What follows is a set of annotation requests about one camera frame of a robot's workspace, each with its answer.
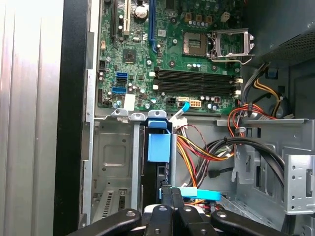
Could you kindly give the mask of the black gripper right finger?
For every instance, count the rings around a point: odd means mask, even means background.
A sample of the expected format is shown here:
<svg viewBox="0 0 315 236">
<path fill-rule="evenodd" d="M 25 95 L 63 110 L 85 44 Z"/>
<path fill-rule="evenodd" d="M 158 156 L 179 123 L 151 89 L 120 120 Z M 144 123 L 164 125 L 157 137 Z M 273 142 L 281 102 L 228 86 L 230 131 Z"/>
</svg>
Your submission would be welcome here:
<svg viewBox="0 0 315 236">
<path fill-rule="evenodd" d="M 206 220 L 196 208 L 184 204 L 179 188 L 172 188 L 174 223 L 179 236 L 285 236 L 286 233 L 229 210 L 220 209 Z"/>
</svg>

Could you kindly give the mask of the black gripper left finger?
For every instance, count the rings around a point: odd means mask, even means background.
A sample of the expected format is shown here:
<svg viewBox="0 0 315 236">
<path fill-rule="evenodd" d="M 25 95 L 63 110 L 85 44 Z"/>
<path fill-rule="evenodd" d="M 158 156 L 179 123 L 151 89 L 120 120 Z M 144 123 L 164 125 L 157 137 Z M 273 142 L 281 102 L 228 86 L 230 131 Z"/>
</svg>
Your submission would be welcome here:
<svg viewBox="0 0 315 236">
<path fill-rule="evenodd" d="M 161 188 L 162 204 L 153 208 L 150 219 L 144 223 L 135 209 L 124 209 L 88 226 L 78 229 L 71 236 L 171 236 L 173 230 L 173 197 L 169 186 Z"/>
</svg>

